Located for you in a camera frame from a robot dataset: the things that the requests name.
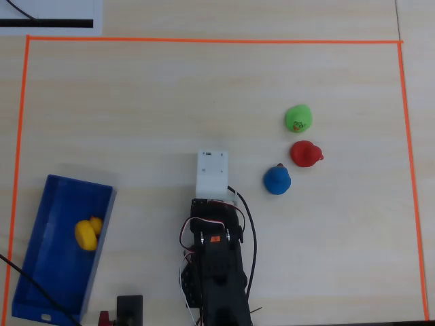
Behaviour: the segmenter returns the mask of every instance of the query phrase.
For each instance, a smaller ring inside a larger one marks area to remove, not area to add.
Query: orange tape border
[[[411,139],[411,127],[409,123],[408,102],[406,97],[406,84],[404,78],[404,67],[402,57],[403,40],[291,40],[291,39],[176,39],[176,38],[157,38],[157,37],[49,37],[49,36],[26,36],[26,47],[24,50],[24,64],[22,70],[21,81],[21,97],[20,111],[18,114],[18,130],[16,137],[16,153],[15,153],[15,171],[14,171],[14,189],[12,194],[12,209],[11,222],[9,233],[9,244],[7,248],[7,258],[12,259],[12,251],[14,246],[14,228],[16,216],[16,203],[18,195],[18,178],[20,172],[20,154],[21,154],[21,137],[22,137],[22,121],[24,115],[24,100],[27,83],[27,68],[29,65],[29,50],[30,41],[118,41],[118,42],[171,42],[171,43],[220,43],[220,44],[396,44],[398,49],[398,60],[400,70],[400,83],[402,87],[402,101],[404,110],[404,119],[406,126],[406,140],[408,143],[409,166],[411,171],[411,185],[413,189],[414,212],[415,212],[415,227],[417,231],[417,246],[419,254],[419,270],[421,283],[421,296],[423,301],[424,318],[429,321],[428,297],[426,293],[425,283],[425,266],[423,256],[423,243],[421,239],[421,225],[419,215],[419,204],[417,196],[417,182],[415,178],[415,167],[413,157],[413,144]],[[6,313],[9,299],[10,285],[10,266],[6,267],[5,291],[3,294],[3,313],[1,316],[1,326],[6,325]]]

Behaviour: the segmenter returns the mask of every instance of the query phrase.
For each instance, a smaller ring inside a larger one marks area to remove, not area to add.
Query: red object
[[[112,326],[114,323],[109,320],[108,311],[100,311],[100,319],[98,320],[98,326]]]
[[[290,149],[293,162],[302,168],[313,166],[317,161],[323,160],[321,149],[310,141],[298,141]]]

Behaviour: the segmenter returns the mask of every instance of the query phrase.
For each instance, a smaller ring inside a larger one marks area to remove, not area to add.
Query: blue tray
[[[47,177],[22,269],[77,321],[86,312],[114,199],[115,191],[107,185]],[[91,215],[103,219],[103,229],[97,250],[90,252],[78,246],[74,227]],[[22,276],[12,301],[12,316],[72,325]]]

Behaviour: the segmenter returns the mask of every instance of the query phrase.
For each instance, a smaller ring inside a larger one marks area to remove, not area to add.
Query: black cable
[[[35,17],[30,16],[28,13],[26,13],[26,12],[23,11],[23,10],[21,10],[21,9],[20,9],[19,7],[17,7],[16,5],[14,5],[14,4],[12,3],[11,0],[6,0],[6,2],[9,3],[12,7],[14,7],[15,10],[17,10],[17,11],[20,12],[21,14],[25,15],[28,19],[31,19],[31,20],[37,20]]]
[[[46,290],[44,290],[41,285],[39,285],[31,276],[29,276],[25,271],[23,271],[21,268],[19,268],[17,265],[15,265],[13,262],[11,262],[8,258],[0,254],[0,259],[2,259],[5,263],[10,265],[13,269],[15,269],[17,272],[19,272],[21,275],[23,275],[30,283],[35,286],[41,294],[46,297],[46,299],[51,303],[53,308],[56,310],[61,311],[70,321],[73,322],[75,326],[82,326],[78,321],[74,319],[74,317],[67,312],[65,308],[63,308],[60,304],[58,304],[52,297],[50,297]]]
[[[236,191],[232,189],[230,186],[228,186],[228,190],[230,190],[234,194],[236,193]],[[254,271],[256,269],[256,262],[257,262],[257,234],[256,234],[256,229],[254,227],[254,221],[252,220],[251,212],[249,211],[249,207],[247,206],[245,199],[242,197],[242,195],[240,195],[239,192],[237,192],[237,195],[239,196],[240,200],[245,206],[247,216],[249,217],[249,222],[251,223],[252,236],[254,237],[254,256],[252,257],[251,275],[249,275],[249,282],[247,284],[247,289],[246,289],[246,296],[249,299],[249,292],[251,292],[251,286],[252,286],[252,278],[254,277]]]

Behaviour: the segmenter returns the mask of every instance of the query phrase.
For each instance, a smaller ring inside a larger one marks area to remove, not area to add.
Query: black object
[[[236,193],[236,191],[232,189],[230,186],[228,186],[228,190],[230,190],[234,194]],[[240,195],[239,192],[237,193],[237,196],[240,198],[240,200],[243,203],[243,206],[246,209],[247,216],[249,217],[249,222],[251,223],[252,236],[254,237],[254,254],[252,257],[251,274],[249,275],[249,282],[247,284],[247,289],[246,289],[246,296],[249,299],[249,294],[251,293],[252,279],[254,278],[254,271],[256,269],[256,262],[257,262],[257,233],[256,233],[256,228],[254,226],[254,221],[251,216],[251,212],[249,211],[249,207],[247,206],[245,199],[242,197],[242,195]]]
[[[243,233],[233,208],[193,199],[190,216],[224,222],[190,222],[194,235],[192,263],[181,273],[189,307],[202,309],[205,326],[251,326],[240,243]]]
[[[3,260],[5,263],[7,263],[9,266],[11,266],[13,269],[15,269],[17,272],[19,272],[21,275],[23,275],[34,287],[38,289],[41,294],[46,297],[46,299],[50,302],[50,304],[53,306],[53,308],[61,311],[74,325],[81,326],[78,321],[74,319],[74,317],[67,312],[65,308],[63,308],[60,304],[58,304],[48,293],[46,290],[44,290],[41,285],[39,285],[32,277],[30,277],[25,271],[23,271],[21,268],[19,268],[17,265],[15,265],[13,262],[11,262],[8,258],[0,254],[0,259]]]
[[[114,325],[142,326],[142,301],[142,295],[121,295],[117,297]]]
[[[91,29],[93,19],[0,19],[0,27],[52,27]]]

